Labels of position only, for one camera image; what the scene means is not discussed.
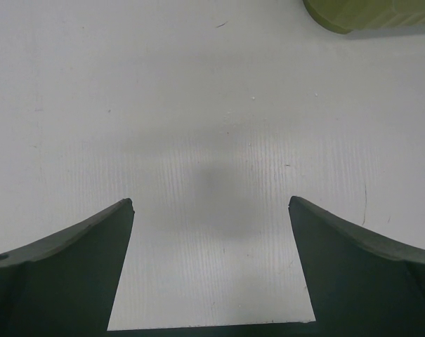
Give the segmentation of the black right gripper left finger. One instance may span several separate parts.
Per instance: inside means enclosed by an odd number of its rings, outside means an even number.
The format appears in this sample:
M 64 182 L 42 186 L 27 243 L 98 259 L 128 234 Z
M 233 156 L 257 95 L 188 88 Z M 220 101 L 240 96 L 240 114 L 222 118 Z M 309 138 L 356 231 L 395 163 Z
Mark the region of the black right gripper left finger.
M 133 218 L 123 199 L 0 253 L 0 336 L 105 336 Z

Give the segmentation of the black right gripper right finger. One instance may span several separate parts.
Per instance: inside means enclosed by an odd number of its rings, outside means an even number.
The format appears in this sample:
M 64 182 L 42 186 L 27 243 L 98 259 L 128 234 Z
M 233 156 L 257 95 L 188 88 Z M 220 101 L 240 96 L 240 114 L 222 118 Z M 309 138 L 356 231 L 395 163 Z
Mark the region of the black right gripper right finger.
M 289 216 L 325 336 L 425 336 L 425 250 L 350 223 L 302 197 Z

